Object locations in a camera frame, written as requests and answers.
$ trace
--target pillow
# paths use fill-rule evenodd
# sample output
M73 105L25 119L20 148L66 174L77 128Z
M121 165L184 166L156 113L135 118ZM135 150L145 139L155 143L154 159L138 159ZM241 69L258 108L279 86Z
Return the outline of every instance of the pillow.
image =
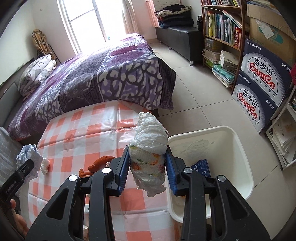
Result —
M33 68L29 71L29 73L25 76L24 81L21 83L20 86L20 94L24 97L30 95L30 90L32 88L32 84L36 77L41 73L41 71L45 68L45 66L50 62L52 59L51 55L48 54L40 59Z
M40 58L38 58L37 60L35 60L33 63L31 63L26 69L25 69L25 71L22 73L22 76L20 77L20 81L19 81L19 83L18 83L18 88L17 88L17 90L18 91L22 91L22 89L23 89L23 87L25 86L25 85L23 85L23 83L24 83L24 81L26 80L26 76L27 76L27 74L31 71L31 69L40 61L40 60L42 60L43 58L45 58L46 56L42 56L42 57L40 57Z
M33 81L33 84L31 85L31 90L30 90L31 93L33 93L47 79L47 77L50 75L50 73L52 72L56 64L57 64L56 61L53 59L45 66L45 68L40 72L40 74Z

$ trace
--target trash bin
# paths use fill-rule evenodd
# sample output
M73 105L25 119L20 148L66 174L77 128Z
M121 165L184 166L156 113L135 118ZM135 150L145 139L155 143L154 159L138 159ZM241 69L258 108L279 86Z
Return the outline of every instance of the trash bin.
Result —
M253 191L254 180L250 165L238 135L228 126L172 136L168 139L174 156L182 158L190 167L199 160L207 159L211 177L226 176L244 199ZM170 215L182 223L185 199L176 197L166 178ZM211 217L210 202L206 195L207 218Z

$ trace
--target wooden bookshelf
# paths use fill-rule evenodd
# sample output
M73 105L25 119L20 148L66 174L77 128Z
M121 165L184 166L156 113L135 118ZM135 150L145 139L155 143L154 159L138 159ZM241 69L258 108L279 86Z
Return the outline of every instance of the wooden bookshelf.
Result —
M201 6L202 6L202 16L204 18L205 16L205 8L212 8L212 9L217 9L217 10L226 10L226 11L230 11L230 12L234 12L234 13L240 13L241 14L241 17L242 17L242 39L241 39L241 43L240 43L240 46L239 47L236 47L226 41L223 41L221 39L218 39L218 38L215 38L215 37L210 37L208 35L205 34L205 20L203 20L203 29L204 29L204 39L205 38L211 38L211 39L214 39L216 41L219 41L227 46L230 46L238 51L240 51L240 55L239 55L239 65L238 65L238 68L237 68L237 72L236 72L236 75L235 75L235 79L234 79L234 84L232 86L232 90L231 90L231 94L233 94L233 91L234 91L234 87L235 87L235 84L236 84L236 81L237 81L237 77L238 77L238 74L239 74L239 70L240 70L240 66L242 64L242 58L243 58L243 54L244 54L244 41L245 41L245 15L246 15L246 11L247 11L247 3L246 3L246 0L240 0L241 2L241 6L240 7L236 7L236 6L228 6L228 5L203 5L202 4L202 0L200 0L200 3L201 3Z
M232 48L234 48L234 49L240 51L239 48L235 47L234 45L232 45L232 44L230 44L230 43L228 43L228 42L225 42L224 40L217 39L217 38L215 38L215 37L211 37L211 36L209 36L209 35L205 35L205 37L210 38L210 39L217 40L218 42L224 43L224 44L226 44L226 45L228 45L228 46L230 46L230 47L232 47Z

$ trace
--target metal bolt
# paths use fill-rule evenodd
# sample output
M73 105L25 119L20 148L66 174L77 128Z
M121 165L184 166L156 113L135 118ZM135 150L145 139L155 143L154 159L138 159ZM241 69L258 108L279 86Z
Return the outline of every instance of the metal bolt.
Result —
M218 176L218 180L219 180L220 182L225 182L225 181L226 181L226 177L220 175L220 176Z
M105 168L102 169L102 173L107 174L107 173L110 173L110 172L111 172L111 168L110 167L105 167Z
M190 167L185 167L185 168L184 168L184 172L185 172L185 173L190 174L190 173L192 173L192 171L193 171L193 170L192 170Z
M76 175L69 176L69 181L70 182L74 182L76 179L77 179L77 176Z

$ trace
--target black bench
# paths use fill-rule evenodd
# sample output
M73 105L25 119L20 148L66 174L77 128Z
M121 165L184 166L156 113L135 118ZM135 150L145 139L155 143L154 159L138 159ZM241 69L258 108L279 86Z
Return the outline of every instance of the black bench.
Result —
M203 60L203 32L197 28L182 26L167 29L156 28L156 35L160 42L188 59L191 66L194 65L194 62Z

